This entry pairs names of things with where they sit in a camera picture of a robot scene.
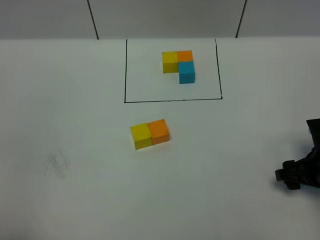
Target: orange cube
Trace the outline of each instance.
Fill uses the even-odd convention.
[[[170,133],[164,119],[148,123],[152,145],[161,144],[170,140]]]
[[[178,51],[178,62],[192,62],[194,57],[192,56],[192,51]]]

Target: yellow cube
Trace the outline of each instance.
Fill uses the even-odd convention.
[[[130,127],[135,149],[142,149],[152,145],[152,137],[147,123]]]
[[[165,51],[162,53],[162,69],[164,74],[178,73],[178,53]]]

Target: blue cube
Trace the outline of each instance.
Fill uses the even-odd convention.
[[[195,65],[193,61],[183,61],[178,63],[179,83],[193,84],[196,81]]]

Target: black line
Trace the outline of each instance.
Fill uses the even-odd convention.
[[[92,14],[90,2],[89,2],[89,0],[86,0],[86,2],[88,3],[88,7],[89,7],[89,11],[90,11],[92,23],[93,23],[93,26],[94,26],[94,31],[95,31],[96,39],[99,40],[99,36],[98,36],[97,28],[96,28],[96,23],[95,23],[95,20],[94,20],[94,16],[93,16],[93,14]]]
[[[158,100],[158,101],[126,101],[125,104],[135,104],[135,103],[162,103],[162,102],[184,102],[184,101],[207,101],[207,100],[222,100],[222,98],[200,98],[200,99]]]
[[[221,99],[223,99],[223,97],[222,97],[222,88],[221,88],[221,78],[220,78],[219,59],[218,59],[218,45],[217,45],[217,40],[214,39],[214,41],[215,41],[215,53],[216,53],[216,66],[218,68],[218,75],[219,75],[220,94],[221,94]]]
[[[245,13],[246,6],[247,6],[247,1],[248,1],[248,0],[245,0],[245,1],[244,1],[244,6],[243,6],[243,10],[242,10],[242,14],[241,14],[241,18],[240,18],[238,30],[236,31],[236,35],[235,35],[235,38],[236,38],[236,39],[238,38],[239,30],[240,30],[241,23],[242,23],[242,18],[244,17],[244,13]]]
[[[128,39],[125,42],[124,103],[126,103],[126,95],[127,95],[127,62],[128,62]]]

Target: cube pair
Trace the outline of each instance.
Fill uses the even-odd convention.
[[[196,80],[192,51],[167,51],[162,53],[164,74],[179,73],[180,84],[193,84]]]
[[[164,119],[130,127],[135,149],[161,144],[170,140],[170,133]]]

